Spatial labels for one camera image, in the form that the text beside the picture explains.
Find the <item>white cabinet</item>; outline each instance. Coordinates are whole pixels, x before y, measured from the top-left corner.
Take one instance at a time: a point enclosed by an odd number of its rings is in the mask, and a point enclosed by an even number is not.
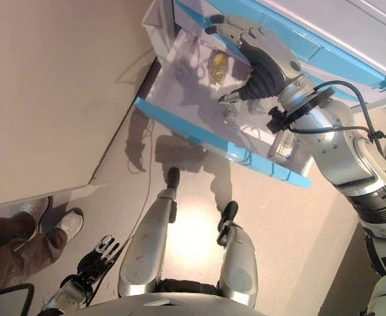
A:
[[[386,0],[258,0],[386,75]]]
[[[0,203],[83,186],[155,54],[151,0],[0,0]]]

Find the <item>blue trim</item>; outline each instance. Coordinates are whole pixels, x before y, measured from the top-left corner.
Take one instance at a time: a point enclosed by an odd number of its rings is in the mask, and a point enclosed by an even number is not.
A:
[[[165,125],[170,130],[177,134],[187,138],[188,140],[196,144],[209,144],[210,146],[217,147],[223,152],[227,153],[227,157],[235,157],[236,160],[241,160],[242,157],[249,157],[251,155],[250,164],[246,167],[267,174],[274,178],[289,182],[296,186],[302,186],[303,188],[309,188],[312,185],[312,181],[300,174],[297,174],[285,167],[277,165],[272,161],[263,158],[257,154],[251,153],[247,149],[237,147],[235,144],[205,130],[198,126],[183,120],[172,113],[157,107],[148,101],[138,97],[134,101],[134,105],[141,110],[145,115],[157,120]]]
[[[254,0],[208,0],[208,2],[224,14],[242,16],[267,27],[277,34],[298,58],[320,69],[374,88],[380,88],[380,84],[386,81],[386,76],[380,71]],[[205,19],[205,25],[208,26],[207,23],[210,21],[200,13],[179,0],[176,0],[176,3],[199,25],[203,27]]]

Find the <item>sneaker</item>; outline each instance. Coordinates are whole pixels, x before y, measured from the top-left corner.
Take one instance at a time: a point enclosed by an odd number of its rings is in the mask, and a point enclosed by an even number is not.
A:
[[[37,231],[37,228],[39,226],[39,221],[41,220],[41,217],[44,214],[44,212],[48,209],[48,206],[49,206],[48,197],[44,197],[42,199],[30,199],[24,202],[20,211],[29,213],[34,218],[35,225],[36,225],[35,231]]]
[[[83,226],[83,212],[78,207],[73,207],[59,221],[56,228],[62,229],[67,235],[67,244],[79,233]]]

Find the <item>robot leg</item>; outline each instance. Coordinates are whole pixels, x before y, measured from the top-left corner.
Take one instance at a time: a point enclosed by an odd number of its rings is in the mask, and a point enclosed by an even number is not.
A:
[[[162,190],[140,222],[122,260],[118,278],[120,296],[131,296],[155,291],[160,280],[165,254],[168,223],[176,216],[176,188],[180,171],[171,168],[168,187]]]
[[[254,307],[258,292],[256,254],[248,234],[232,220],[238,204],[231,201],[219,222],[218,244],[226,248],[218,289],[221,295]]]

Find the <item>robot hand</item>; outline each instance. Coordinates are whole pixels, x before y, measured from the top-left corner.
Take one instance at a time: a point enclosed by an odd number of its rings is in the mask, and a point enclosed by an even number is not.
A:
[[[95,284],[115,260],[114,254],[120,247],[111,235],[106,235],[94,250],[85,255],[77,266],[77,274],[90,284]]]
[[[209,19],[214,24],[206,28],[206,33],[217,33],[232,41],[253,68],[248,82],[221,97],[220,102],[277,96],[302,75],[296,56],[269,30],[237,16],[217,14]]]
[[[92,285],[102,279],[118,259],[121,247],[111,235],[106,235],[95,249],[85,255],[77,266],[76,275],[68,275],[60,289],[46,303],[38,316],[61,315],[89,306],[97,289]]]

